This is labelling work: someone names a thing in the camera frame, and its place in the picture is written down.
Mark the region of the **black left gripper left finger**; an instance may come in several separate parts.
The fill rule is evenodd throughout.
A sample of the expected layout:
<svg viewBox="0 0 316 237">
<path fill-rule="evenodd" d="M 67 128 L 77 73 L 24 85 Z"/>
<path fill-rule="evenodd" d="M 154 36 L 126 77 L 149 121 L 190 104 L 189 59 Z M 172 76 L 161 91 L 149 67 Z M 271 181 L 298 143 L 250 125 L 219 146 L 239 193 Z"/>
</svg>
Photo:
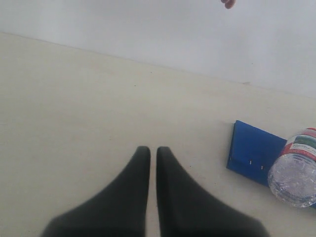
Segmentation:
<svg viewBox="0 0 316 237">
<path fill-rule="evenodd" d="M 55 217 L 43 237 L 143 237 L 151 153 L 139 146 L 122 172 L 100 193 Z"/>
</svg>

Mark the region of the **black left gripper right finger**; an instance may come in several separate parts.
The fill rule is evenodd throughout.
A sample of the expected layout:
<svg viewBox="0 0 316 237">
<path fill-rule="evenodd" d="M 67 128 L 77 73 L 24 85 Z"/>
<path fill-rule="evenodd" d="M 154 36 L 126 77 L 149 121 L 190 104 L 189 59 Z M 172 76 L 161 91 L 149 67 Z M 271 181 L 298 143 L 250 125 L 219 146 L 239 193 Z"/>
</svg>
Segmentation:
<svg viewBox="0 0 316 237">
<path fill-rule="evenodd" d="M 169 147 L 157 149 L 156 190 L 163 237 L 267 237 L 260 221 L 201 187 Z"/>
</svg>

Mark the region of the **person's open hand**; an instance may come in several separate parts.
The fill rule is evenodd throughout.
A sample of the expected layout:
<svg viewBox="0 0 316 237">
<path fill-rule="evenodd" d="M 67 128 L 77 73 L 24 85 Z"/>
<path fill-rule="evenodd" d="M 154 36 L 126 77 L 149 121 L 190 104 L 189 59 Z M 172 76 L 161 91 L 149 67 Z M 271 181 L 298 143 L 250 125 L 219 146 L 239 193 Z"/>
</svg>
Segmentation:
<svg viewBox="0 0 316 237">
<path fill-rule="evenodd" d="M 221 3 L 224 4 L 226 9 L 231 9 L 235 5 L 236 0 L 221 0 Z"/>
</svg>

